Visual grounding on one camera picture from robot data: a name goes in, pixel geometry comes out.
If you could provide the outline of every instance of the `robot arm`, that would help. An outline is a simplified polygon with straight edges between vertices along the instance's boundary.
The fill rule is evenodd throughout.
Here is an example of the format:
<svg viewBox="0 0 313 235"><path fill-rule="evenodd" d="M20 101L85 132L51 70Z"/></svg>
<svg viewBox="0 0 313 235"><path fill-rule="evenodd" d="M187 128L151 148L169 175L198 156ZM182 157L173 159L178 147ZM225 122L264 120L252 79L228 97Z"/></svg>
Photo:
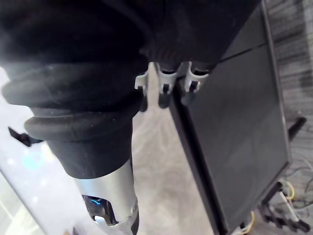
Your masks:
<svg viewBox="0 0 313 235"><path fill-rule="evenodd" d="M108 235L135 235L139 225L131 139L144 92L136 77L158 62L165 108L189 61L186 93L197 92L258 2L0 3L0 64L11 79L2 94L31 108L27 132L47 141Z"/></svg>

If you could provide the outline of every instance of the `black bracket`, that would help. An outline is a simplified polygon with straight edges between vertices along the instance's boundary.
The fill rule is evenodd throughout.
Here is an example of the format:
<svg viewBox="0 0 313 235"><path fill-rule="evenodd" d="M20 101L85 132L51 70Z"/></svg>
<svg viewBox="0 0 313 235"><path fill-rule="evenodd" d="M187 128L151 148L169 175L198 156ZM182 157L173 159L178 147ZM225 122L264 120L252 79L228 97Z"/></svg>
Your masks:
<svg viewBox="0 0 313 235"><path fill-rule="evenodd" d="M8 127L8 129L9 129L10 135L13 138L18 140L22 144L26 145L27 147L31 147L31 145L33 145L35 143L43 142L42 140L38 140L38 139L32 138L31 136L29 136L26 133L19 134L15 130L13 130L11 127Z"/></svg>
<svg viewBox="0 0 313 235"><path fill-rule="evenodd" d="M298 134L298 132L301 130L306 122L307 119L305 117L297 118L296 122L288 129L288 136L290 141L295 138L295 136ZM309 224L305 223L301 219L296 222L286 218L278 218L271 211L271 209L269 208L269 201L277 192L280 191L282 191L282 184L280 182L277 182L258 207L261 217L267 223L273 222L277 228L281 229L283 226L288 226L289 229L293 232L297 232L297 230L299 229L305 233L308 233L311 228Z"/></svg>

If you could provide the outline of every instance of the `white cable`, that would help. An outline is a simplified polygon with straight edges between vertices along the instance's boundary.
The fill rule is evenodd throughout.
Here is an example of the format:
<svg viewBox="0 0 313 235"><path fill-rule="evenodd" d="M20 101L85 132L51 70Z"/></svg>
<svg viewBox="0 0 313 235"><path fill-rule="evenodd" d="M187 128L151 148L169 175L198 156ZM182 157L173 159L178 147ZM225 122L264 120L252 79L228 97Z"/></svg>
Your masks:
<svg viewBox="0 0 313 235"><path fill-rule="evenodd" d="M241 229L241 234L248 234L253 226L253 223L255 221L255 214L253 211L251 211L251 222L243 229Z"/></svg>
<svg viewBox="0 0 313 235"><path fill-rule="evenodd" d="M312 204L309 204L309 205L307 205L307 206L305 206L305 207L303 207L303 208L299 208L299 209L294 209L296 212L304 212L304 211L306 211L306 210L308 210L308 209L310 209L311 207L313 207L313 203Z"/></svg>
<svg viewBox="0 0 313 235"><path fill-rule="evenodd" d="M241 229L238 227L236 228L236 230L231 234L231 235L241 235L242 231Z"/></svg>
<svg viewBox="0 0 313 235"><path fill-rule="evenodd" d="M301 218L301 216L299 215L299 213L297 212L296 208L294 208L293 203L291 200L288 200L293 212L297 215L298 218Z"/></svg>
<svg viewBox="0 0 313 235"><path fill-rule="evenodd" d="M240 229L240 234L244 231L246 231L249 228L249 225L245 226L244 228Z"/></svg>
<svg viewBox="0 0 313 235"><path fill-rule="evenodd" d="M300 156L300 158L306 163L306 165L308 165L308 167L311 169L311 171L313 171L312 164L307 159L305 159L304 157Z"/></svg>

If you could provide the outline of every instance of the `cable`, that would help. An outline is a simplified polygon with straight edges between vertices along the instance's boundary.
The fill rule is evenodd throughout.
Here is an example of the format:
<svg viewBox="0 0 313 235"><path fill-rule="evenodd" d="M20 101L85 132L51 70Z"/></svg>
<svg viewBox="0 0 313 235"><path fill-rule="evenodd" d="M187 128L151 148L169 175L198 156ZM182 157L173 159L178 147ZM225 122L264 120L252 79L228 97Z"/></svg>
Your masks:
<svg viewBox="0 0 313 235"><path fill-rule="evenodd" d="M241 231L241 234L248 234L253 226L253 223L254 223L254 220L255 220L255 215L254 215L254 212L251 211L251 222L245 227L242 229Z"/></svg>
<svg viewBox="0 0 313 235"><path fill-rule="evenodd" d="M295 195L294 187L293 187L293 185L289 181L286 181L286 184L290 188L290 192L291 192L291 195L287 196L286 199L287 200L292 200L294 198L294 195Z"/></svg>
<svg viewBox="0 0 313 235"><path fill-rule="evenodd" d="M313 166L311 165L311 163L309 163L309 161L302 156L300 156L300 158L306 163L306 165L308 165L311 171L313 171Z"/></svg>
<svg viewBox="0 0 313 235"><path fill-rule="evenodd" d="M286 177L286 178L289 178L289 177L291 177L292 175L294 175L295 173L297 173L298 171L305 170L305 169L310 169L310 168L309 168L308 166L301 166L301 167L298 167L298 168L296 168L295 170L293 170L292 173L286 174L285 177Z"/></svg>
<svg viewBox="0 0 313 235"><path fill-rule="evenodd" d="M296 214L296 216L300 219L301 216L299 215L299 213L297 212L297 210L294 208L292 201L291 201L291 200L288 200L288 202L289 202L289 205L291 206L293 212L294 212L294 213Z"/></svg>
<svg viewBox="0 0 313 235"><path fill-rule="evenodd" d="M303 208L295 208L294 210L295 210L296 212L302 212L302 211L304 212L304 211L310 209L311 207L313 207L313 203L308 204L308 205L306 205L306 206L303 207Z"/></svg>
<svg viewBox="0 0 313 235"><path fill-rule="evenodd" d="M311 178L311 179L308 181L308 183L307 183L307 185L306 185L306 187L305 187L305 189L304 189L304 192L305 192L305 193L308 192L308 189L309 189L310 184L311 184L312 182L313 182L313 178Z"/></svg>

